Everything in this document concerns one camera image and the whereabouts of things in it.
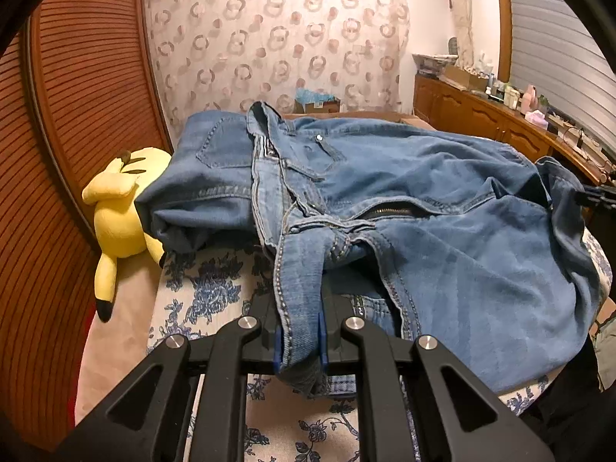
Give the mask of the blue denim jeans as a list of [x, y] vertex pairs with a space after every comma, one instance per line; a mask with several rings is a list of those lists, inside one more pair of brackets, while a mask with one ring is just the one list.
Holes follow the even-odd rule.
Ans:
[[144, 231], [194, 253], [227, 231], [274, 260], [280, 378], [336, 393], [320, 357], [321, 297], [386, 333], [437, 337], [497, 393], [569, 362], [601, 304], [575, 202], [549, 156], [378, 119], [191, 116], [137, 198]]

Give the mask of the pink tissue pack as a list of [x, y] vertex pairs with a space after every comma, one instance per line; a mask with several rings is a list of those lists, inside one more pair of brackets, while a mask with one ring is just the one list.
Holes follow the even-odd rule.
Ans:
[[542, 113], [540, 110], [533, 110], [532, 112], [527, 112], [524, 115], [524, 119], [528, 123], [536, 127], [542, 128], [542, 129], [547, 129], [549, 125], [549, 122], [546, 119], [545, 114]]

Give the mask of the pink bottle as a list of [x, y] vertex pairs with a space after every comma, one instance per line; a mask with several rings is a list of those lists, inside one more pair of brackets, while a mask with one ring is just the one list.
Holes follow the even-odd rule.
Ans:
[[520, 100], [520, 113], [526, 115], [527, 113], [538, 110], [539, 100], [537, 89], [534, 85], [528, 85]]

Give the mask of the blue floral white quilt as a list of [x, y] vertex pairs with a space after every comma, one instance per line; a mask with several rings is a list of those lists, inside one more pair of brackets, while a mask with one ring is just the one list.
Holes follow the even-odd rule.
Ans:
[[[216, 333], [248, 313], [270, 290], [270, 264], [250, 245], [172, 254], [163, 274], [147, 347], [167, 337]], [[356, 403], [343, 396], [307, 398], [266, 374], [248, 377], [243, 454], [248, 461], [357, 461]]]

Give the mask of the wooden sideboard cabinet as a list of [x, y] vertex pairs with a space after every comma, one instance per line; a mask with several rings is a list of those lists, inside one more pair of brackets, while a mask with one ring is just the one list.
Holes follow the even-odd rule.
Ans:
[[417, 75], [413, 109], [439, 131], [506, 143], [532, 161], [553, 156], [586, 184], [608, 182], [606, 174], [556, 135], [532, 125], [499, 103], [459, 91], [446, 82]]

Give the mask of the grey window roller blind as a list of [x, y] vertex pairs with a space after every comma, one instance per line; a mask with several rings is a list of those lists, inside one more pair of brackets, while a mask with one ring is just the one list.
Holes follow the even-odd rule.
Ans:
[[615, 74], [564, 0], [511, 0], [511, 83], [534, 85], [549, 104], [615, 148]]

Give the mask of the cardboard box on sideboard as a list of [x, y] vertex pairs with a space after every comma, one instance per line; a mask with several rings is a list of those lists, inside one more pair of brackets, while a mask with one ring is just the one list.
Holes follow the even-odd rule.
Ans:
[[440, 72], [440, 80], [459, 90], [484, 92], [489, 82], [487, 78], [480, 77], [465, 69], [453, 65], [447, 65]]

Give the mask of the yellow plush toy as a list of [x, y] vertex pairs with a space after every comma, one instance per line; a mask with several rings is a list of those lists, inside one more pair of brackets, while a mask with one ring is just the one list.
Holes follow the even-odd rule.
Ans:
[[94, 276], [98, 318], [112, 317], [117, 288], [118, 261], [146, 251], [156, 263], [162, 243], [141, 224], [135, 200], [167, 168], [171, 155], [146, 147], [125, 151], [95, 175], [82, 190], [82, 201], [94, 208], [94, 231], [101, 255]]

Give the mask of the stack of newspapers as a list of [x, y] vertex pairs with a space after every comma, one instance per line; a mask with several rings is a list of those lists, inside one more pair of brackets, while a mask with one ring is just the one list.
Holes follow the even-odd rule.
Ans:
[[438, 77], [447, 67], [454, 65], [459, 58], [456, 54], [418, 54], [412, 55], [418, 74]]

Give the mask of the cardboard box with blue bag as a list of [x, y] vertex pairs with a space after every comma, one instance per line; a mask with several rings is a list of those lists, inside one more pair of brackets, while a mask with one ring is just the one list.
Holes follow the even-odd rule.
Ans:
[[295, 91], [295, 114], [330, 114], [339, 110], [340, 100], [334, 95], [304, 88]]

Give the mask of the brown louvered wardrobe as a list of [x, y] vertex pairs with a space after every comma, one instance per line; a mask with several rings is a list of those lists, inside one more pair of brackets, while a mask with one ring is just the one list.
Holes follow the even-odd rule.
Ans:
[[1, 0], [1, 457], [73, 428], [100, 250], [82, 188], [121, 151], [171, 146], [143, 0]]

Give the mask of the circle patterned sheer curtain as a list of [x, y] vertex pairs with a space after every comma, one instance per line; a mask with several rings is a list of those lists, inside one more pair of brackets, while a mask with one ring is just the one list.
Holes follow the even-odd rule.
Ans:
[[203, 110], [283, 114], [299, 90], [346, 112], [397, 112], [406, 0], [144, 0], [171, 135]]

